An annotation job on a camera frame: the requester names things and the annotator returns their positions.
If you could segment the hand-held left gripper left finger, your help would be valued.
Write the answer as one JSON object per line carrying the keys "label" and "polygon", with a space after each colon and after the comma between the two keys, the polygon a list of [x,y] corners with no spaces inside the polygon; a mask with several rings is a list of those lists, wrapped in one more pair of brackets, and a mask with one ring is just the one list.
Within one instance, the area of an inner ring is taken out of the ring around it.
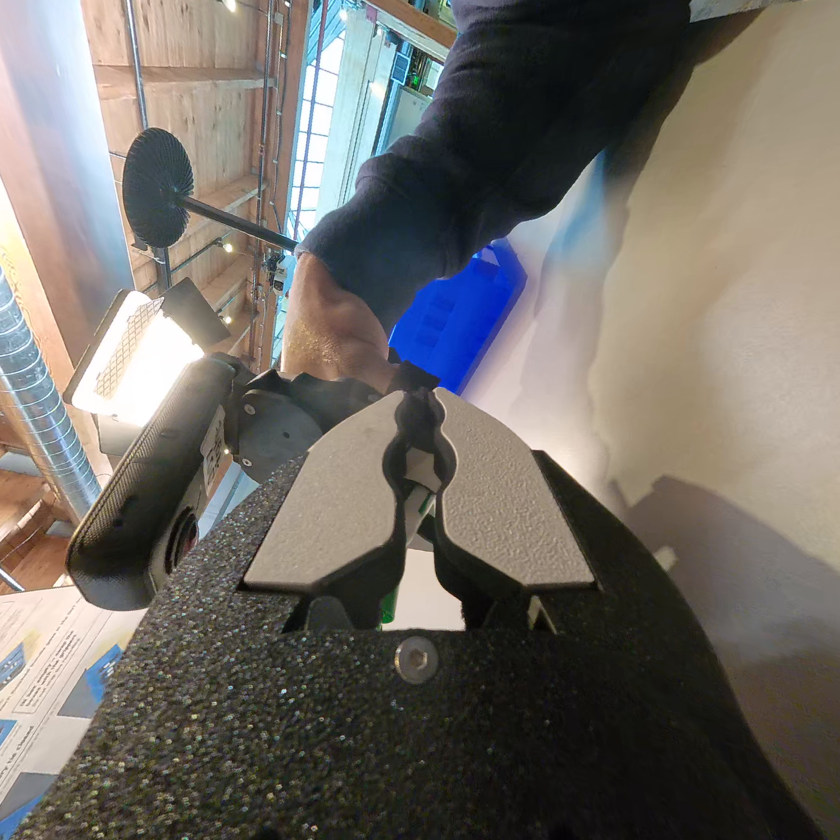
{"label": "hand-held left gripper left finger", "polygon": [[311,447],[248,567],[245,588],[337,598],[352,621],[379,621],[406,557],[406,443],[394,392]]}

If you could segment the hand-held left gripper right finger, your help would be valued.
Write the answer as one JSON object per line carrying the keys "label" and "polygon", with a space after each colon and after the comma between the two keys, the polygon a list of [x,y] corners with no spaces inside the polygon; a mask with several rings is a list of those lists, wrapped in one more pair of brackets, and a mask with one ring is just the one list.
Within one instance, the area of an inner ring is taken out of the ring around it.
{"label": "hand-held left gripper right finger", "polygon": [[497,606],[513,622],[534,596],[596,589],[596,578],[539,460],[495,417],[438,387],[434,567],[467,628]]}

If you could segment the blue plastic bin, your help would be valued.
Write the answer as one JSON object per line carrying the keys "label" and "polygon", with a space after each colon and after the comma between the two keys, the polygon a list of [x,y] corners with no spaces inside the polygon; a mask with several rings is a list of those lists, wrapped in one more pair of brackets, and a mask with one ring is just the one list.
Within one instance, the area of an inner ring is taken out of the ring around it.
{"label": "blue plastic bin", "polygon": [[458,274],[429,283],[396,323],[390,347],[461,395],[527,285],[507,238],[473,255]]}

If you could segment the black ceiling lamp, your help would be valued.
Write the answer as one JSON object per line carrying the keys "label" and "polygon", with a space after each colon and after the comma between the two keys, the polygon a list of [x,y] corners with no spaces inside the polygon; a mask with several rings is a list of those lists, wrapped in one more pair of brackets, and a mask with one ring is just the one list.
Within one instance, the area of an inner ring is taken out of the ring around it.
{"label": "black ceiling lamp", "polygon": [[[168,249],[186,231],[183,201],[193,168],[182,143],[149,128],[132,142],[122,170],[122,202],[136,237]],[[66,403],[92,415],[146,424],[186,366],[228,340],[230,331],[190,278],[158,297],[123,290],[64,391]]]}

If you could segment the white paper notice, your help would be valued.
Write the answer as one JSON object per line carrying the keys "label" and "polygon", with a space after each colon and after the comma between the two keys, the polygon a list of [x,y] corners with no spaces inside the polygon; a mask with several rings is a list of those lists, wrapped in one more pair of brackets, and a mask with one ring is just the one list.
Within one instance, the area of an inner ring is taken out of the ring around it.
{"label": "white paper notice", "polygon": [[73,586],[2,596],[2,838],[76,750],[144,613],[102,610]]}

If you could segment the black lamp pole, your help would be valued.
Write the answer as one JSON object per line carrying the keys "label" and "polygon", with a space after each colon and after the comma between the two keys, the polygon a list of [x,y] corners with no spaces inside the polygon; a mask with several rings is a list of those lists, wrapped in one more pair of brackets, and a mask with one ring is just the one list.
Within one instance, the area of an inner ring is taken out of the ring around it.
{"label": "black lamp pole", "polygon": [[175,202],[188,212],[207,218],[215,223],[232,228],[239,233],[257,239],[266,245],[281,249],[288,253],[294,253],[298,248],[298,242],[285,235],[279,234],[267,227],[250,222],[247,219],[238,217],[227,211],[210,206],[190,196],[175,196]]}

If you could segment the silver ventilation duct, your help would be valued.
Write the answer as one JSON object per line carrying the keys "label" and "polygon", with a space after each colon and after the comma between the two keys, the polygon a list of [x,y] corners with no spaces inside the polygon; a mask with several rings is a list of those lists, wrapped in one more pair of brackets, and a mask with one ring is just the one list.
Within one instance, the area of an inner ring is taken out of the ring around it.
{"label": "silver ventilation duct", "polygon": [[45,359],[1,274],[1,404],[70,520],[78,524],[101,488]]}

